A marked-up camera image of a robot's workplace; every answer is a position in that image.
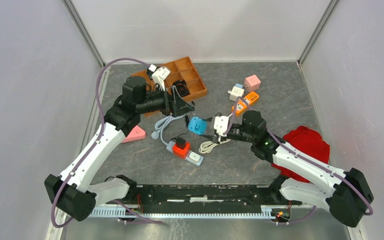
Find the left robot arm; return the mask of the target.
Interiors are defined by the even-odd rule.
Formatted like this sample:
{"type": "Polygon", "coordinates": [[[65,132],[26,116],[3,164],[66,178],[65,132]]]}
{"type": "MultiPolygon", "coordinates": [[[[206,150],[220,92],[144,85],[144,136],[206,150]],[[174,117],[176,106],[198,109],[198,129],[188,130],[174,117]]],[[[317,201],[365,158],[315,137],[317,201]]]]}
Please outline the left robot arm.
{"type": "Polygon", "coordinates": [[[63,227],[62,223],[56,222],[56,209],[71,219],[83,221],[101,204],[115,200],[133,203],[137,190],[122,178],[92,184],[98,169],[140,123],[142,114],[160,111],[169,117],[182,117],[194,110],[194,105],[185,101],[175,87],[168,92],[149,87],[141,76],[128,77],[113,106],[105,114],[100,114],[101,124],[97,133],[82,152],[59,175],[50,174],[45,179],[46,192],[52,203],[52,223],[63,227]]]}

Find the light blue power strip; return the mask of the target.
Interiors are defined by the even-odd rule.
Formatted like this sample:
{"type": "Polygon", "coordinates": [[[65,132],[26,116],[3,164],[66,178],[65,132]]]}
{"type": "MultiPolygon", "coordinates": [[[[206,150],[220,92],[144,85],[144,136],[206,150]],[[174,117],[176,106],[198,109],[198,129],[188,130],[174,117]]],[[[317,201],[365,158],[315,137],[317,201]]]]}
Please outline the light blue power strip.
{"type": "MultiPolygon", "coordinates": [[[[173,150],[172,150],[172,147],[175,145],[175,141],[170,141],[167,145],[166,145],[166,149],[172,153],[173,153],[173,150]]],[[[194,151],[191,150],[190,148],[190,152],[189,154],[187,155],[186,159],[182,159],[182,160],[186,160],[187,162],[195,165],[195,166],[200,166],[204,160],[204,157],[194,151]]]]}

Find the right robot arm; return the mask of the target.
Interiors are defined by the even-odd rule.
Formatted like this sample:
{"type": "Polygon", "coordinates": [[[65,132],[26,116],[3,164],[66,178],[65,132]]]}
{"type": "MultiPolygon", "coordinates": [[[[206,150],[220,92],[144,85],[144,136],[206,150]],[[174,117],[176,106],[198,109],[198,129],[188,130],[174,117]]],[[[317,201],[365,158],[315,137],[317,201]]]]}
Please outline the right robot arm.
{"type": "Polygon", "coordinates": [[[372,216],[373,193],[362,171],[331,166],[298,150],[267,128],[259,111],[248,110],[241,123],[233,117],[216,114],[203,120],[203,135],[213,143],[225,140],[250,143],[250,150],[260,160],[290,170],[308,182],[284,177],[280,185],[269,189],[275,204],[299,201],[323,208],[343,225],[355,228],[364,216],[372,216]]]}

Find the black power adapter plug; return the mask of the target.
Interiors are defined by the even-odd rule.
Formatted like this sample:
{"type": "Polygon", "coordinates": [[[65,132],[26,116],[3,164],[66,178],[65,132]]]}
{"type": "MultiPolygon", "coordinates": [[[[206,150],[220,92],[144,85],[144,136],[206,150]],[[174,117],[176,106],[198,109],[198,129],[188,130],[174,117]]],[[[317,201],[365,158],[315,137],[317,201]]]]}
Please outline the black power adapter plug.
{"type": "Polygon", "coordinates": [[[187,142],[184,138],[182,137],[177,137],[175,139],[175,144],[176,144],[176,147],[181,149],[181,150],[184,150],[186,145],[187,145],[187,142]]]}

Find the red cube socket adapter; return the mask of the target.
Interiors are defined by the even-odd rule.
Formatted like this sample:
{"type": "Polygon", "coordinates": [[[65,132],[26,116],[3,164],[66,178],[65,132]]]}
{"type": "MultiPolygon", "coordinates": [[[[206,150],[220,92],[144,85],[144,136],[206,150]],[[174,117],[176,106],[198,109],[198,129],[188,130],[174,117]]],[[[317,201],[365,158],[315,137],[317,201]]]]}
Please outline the red cube socket adapter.
{"type": "Polygon", "coordinates": [[[185,143],[184,148],[180,148],[176,143],[172,147],[172,152],[175,156],[179,157],[180,159],[186,159],[189,152],[191,150],[191,145],[189,142],[185,143]]]}

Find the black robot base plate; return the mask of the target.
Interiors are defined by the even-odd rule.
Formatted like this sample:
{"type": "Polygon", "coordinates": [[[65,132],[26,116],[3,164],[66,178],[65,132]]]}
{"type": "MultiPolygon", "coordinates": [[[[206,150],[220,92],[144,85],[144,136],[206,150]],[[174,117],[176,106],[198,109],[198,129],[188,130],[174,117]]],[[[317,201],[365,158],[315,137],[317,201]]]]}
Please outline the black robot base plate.
{"type": "Polygon", "coordinates": [[[259,184],[139,184],[119,175],[129,185],[119,202],[141,214],[257,214],[262,206],[301,205],[287,200],[279,186],[282,177],[269,185],[259,184]]]}

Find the blue square plug adapter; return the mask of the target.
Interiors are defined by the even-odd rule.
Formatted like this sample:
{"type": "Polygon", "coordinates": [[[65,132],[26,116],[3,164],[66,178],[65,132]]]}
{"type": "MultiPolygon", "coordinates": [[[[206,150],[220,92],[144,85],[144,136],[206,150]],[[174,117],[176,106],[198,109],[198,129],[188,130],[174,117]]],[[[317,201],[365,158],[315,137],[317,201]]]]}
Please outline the blue square plug adapter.
{"type": "Polygon", "coordinates": [[[208,122],[206,120],[194,116],[190,119],[187,129],[196,135],[203,135],[206,132],[207,126],[208,122]]]}

